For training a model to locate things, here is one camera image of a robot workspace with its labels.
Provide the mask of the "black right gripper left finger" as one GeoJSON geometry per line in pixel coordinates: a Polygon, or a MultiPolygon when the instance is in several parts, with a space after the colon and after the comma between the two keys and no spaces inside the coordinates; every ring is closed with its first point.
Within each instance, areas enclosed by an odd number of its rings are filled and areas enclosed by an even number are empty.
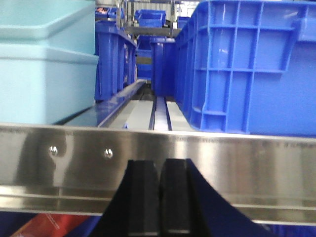
{"type": "Polygon", "coordinates": [[[121,184],[92,230],[92,235],[159,236],[158,175],[152,161],[128,161],[121,184]]]}

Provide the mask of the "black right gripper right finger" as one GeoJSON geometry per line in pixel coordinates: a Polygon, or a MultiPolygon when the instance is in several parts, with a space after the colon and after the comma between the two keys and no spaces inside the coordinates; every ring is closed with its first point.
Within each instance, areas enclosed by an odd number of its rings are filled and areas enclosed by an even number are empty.
{"type": "Polygon", "coordinates": [[[191,159],[169,158],[160,175],[163,237],[272,237],[227,202],[191,159]]]}

